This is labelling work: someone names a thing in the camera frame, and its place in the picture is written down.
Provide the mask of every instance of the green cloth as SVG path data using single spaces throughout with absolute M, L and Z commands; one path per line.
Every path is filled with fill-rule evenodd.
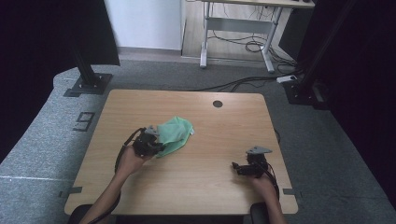
M 183 147 L 190 134 L 193 134 L 192 124 L 183 118 L 173 117 L 164 124 L 157 126 L 158 142 L 165 145 L 165 149 L 157 154 L 163 157 Z

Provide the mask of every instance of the wooden desk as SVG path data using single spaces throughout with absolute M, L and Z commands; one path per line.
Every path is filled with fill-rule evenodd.
M 214 101 L 222 101 L 216 108 Z M 188 119 L 195 130 L 186 146 L 152 159 L 122 188 L 119 215 L 242 215 L 261 198 L 231 162 L 248 164 L 246 150 L 262 146 L 280 188 L 283 212 L 296 213 L 288 172 L 260 94 L 184 91 L 112 91 L 96 126 L 65 212 L 94 203 L 109 183 L 122 143 L 140 127 Z
M 229 31 L 240 33 L 254 33 L 265 34 L 267 40 L 264 46 L 261 47 L 262 57 L 264 58 L 265 65 L 269 73 L 274 73 L 275 69 L 271 62 L 271 57 L 268 50 L 274 38 L 277 24 L 279 22 L 280 14 L 283 7 L 298 7 L 298 8 L 312 8 L 315 4 L 310 0 L 309 3 L 300 0 L 298 2 L 292 0 L 201 0 L 205 2 L 204 11 L 204 41 L 201 46 L 201 61 L 200 67 L 206 68 L 207 61 L 207 31 Z M 228 18 L 215 18 L 209 15 L 210 4 L 226 3 L 226 4 L 239 4 L 239 5 L 254 5 L 254 6 L 268 6 L 275 7 L 275 15 L 272 21 L 252 21 L 252 20 L 236 20 Z

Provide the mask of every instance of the gray carpet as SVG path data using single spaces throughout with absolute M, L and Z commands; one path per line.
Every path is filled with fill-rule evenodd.
M 54 79 L 48 101 L 0 165 L 0 223 L 65 223 L 67 191 L 73 185 L 97 120 L 112 89 L 195 90 L 243 77 L 268 76 L 262 68 L 195 63 L 122 61 L 95 66 L 114 75 L 104 95 L 63 97 L 78 70 Z M 290 105 L 276 82 L 242 85 L 237 92 L 264 95 L 299 212 L 289 223 L 396 223 L 396 212 L 356 148 L 329 111 Z M 87 132 L 73 131 L 81 112 L 95 113 Z

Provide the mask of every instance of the human arm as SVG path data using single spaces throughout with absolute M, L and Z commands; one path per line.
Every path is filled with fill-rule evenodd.
M 105 191 L 96 200 L 80 223 L 89 223 L 95 218 L 101 216 L 107 209 L 117 200 L 122 185 L 125 183 L 129 175 L 134 174 L 142 167 L 142 165 L 150 158 L 140 158 L 134 154 L 132 147 L 127 147 L 122 153 L 120 164 L 117 172 L 114 174 Z M 107 223 L 108 217 L 99 223 Z
M 280 202 L 276 196 L 276 190 L 268 175 L 263 174 L 260 178 L 249 176 L 248 180 L 254 189 L 262 196 L 267 206 L 268 217 L 271 224 L 285 224 L 286 219 L 282 214 Z

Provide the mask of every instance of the white table leg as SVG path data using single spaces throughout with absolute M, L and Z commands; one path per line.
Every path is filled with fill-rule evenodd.
M 201 46 L 201 62 L 200 62 L 200 67 L 201 68 L 206 68 L 206 59 L 207 59 L 207 23 L 209 21 L 209 9 L 210 9 L 210 3 L 206 3 L 206 8 L 205 8 L 205 21 L 204 21 L 204 42 L 202 43 Z
M 282 13 L 282 9 L 283 9 L 283 7 L 277 7 L 276 8 L 276 14 L 275 14 L 275 18 L 273 20 L 273 24 L 271 26 L 270 33 L 267 36 L 267 41 L 265 43 L 264 48 L 262 47 L 262 57 L 264 58 L 264 61 L 265 61 L 265 64 L 267 65 L 267 70 L 268 70 L 269 73 L 274 73 L 275 72 L 275 69 L 274 69 L 274 67 L 272 65 L 272 62 L 271 62 L 271 57 L 268 54 L 268 50 L 271 47 L 271 42 L 272 42 L 272 40 L 274 38 L 274 34 L 275 34 L 275 31 L 276 31 L 277 24 L 279 22 L 280 14 Z

